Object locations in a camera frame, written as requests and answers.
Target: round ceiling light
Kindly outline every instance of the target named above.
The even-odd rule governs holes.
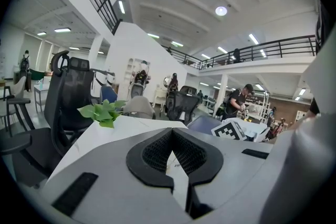
[[[216,8],[216,14],[218,16],[224,16],[224,15],[226,15],[227,14],[226,7],[218,7],[218,8]]]

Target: potted plant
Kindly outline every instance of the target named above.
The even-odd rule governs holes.
[[[125,104],[126,101],[110,103],[108,100],[104,100],[103,104],[89,104],[78,111],[84,118],[91,118],[99,122],[101,127],[114,128],[113,122],[122,114],[120,109]]]

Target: paper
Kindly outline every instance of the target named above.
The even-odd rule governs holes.
[[[303,73],[321,113],[336,112],[336,27],[316,59]]]

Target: white ceiling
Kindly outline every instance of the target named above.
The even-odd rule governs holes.
[[[67,0],[12,0],[5,20],[33,35],[44,31],[47,35],[40,38],[62,47],[91,47],[96,35]],[[64,27],[71,32],[54,31]],[[101,50],[108,49],[104,41]]]
[[[281,0],[286,3],[284,8],[288,8],[288,12],[284,13],[281,8],[278,12],[276,6],[272,8],[270,3],[274,1],[276,0],[140,0],[141,27],[162,37],[159,42],[163,45],[169,46],[170,41],[174,40],[184,44],[178,50],[204,59],[201,54],[210,57],[222,54],[217,51],[218,46],[232,51],[253,45],[249,41],[247,29],[239,29],[242,22],[237,20],[238,15],[244,18],[251,10],[267,5],[273,9],[272,20],[275,20],[312,11],[315,4],[314,0]],[[227,7],[226,16],[215,14],[218,6]],[[232,27],[233,24],[236,25],[235,33],[226,33],[228,26]],[[263,29],[258,27],[258,23],[252,26],[259,42],[265,42]]]
[[[210,87],[217,86],[222,76],[201,77],[201,82],[208,84]],[[261,74],[234,74],[228,78],[228,88],[243,88],[246,84],[252,84],[255,91],[260,91],[255,85],[260,84],[272,96],[295,99],[301,97],[300,101],[310,102],[313,95],[308,85],[303,82],[301,74],[288,73],[263,73]],[[302,88],[307,89],[303,95],[299,95]]]

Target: ceiling light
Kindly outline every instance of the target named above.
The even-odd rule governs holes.
[[[260,84],[256,84],[256,87],[261,90],[261,91],[264,91],[263,87],[260,85]]]
[[[206,59],[211,59],[209,56],[205,55],[205,54],[202,54],[202,56]]]
[[[216,8],[216,14],[218,16],[224,16],[224,15],[226,15],[227,14],[226,7],[218,7],[218,8]]]
[[[55,32],[57,33],[62,33],[62,32],[70,32],[71,29],[69,27],[67,28],[59,28],[59,29],[55,29]]]
[[[261,52],[262,56],[266,57],[266,54],[265,54],[264,50],[260,50],[260,52]]]
[[[302,90],[300,91],[299,95],[303,95],[305,91],[306,91],[306,89],[302,89]]]
[[[149,35],[150,37],[153,37],[153,38],[160,38],[159,36],[153,35],[153,34],[147,34],[147,35]]]
[[[255,45],[259,44],[259,42],[257,41],[257,39],[255,38],[255,36],[253,34],[249,34],[248,36],[250,37],[250,39],[253,40],[253,42],[254,42]]]
[[[125,9],[124,9],[124,5],[122,4],[122,1],[119,1],[119,7],[120,7],[120,10],[121,10],[121,13],[125,14]]]
[[[225,49],[223,49],[222,47],[218,47],[218,49],[219,49],[220,51],[222,51],[223,53],[227,54],[227,51],[226,51]]]
[[[173,44],[175,47],[183,47],[183,44],[180,44],[180,43],[177,43],[177,42],[174,42],[174,41],[172,41],[172,44]]]

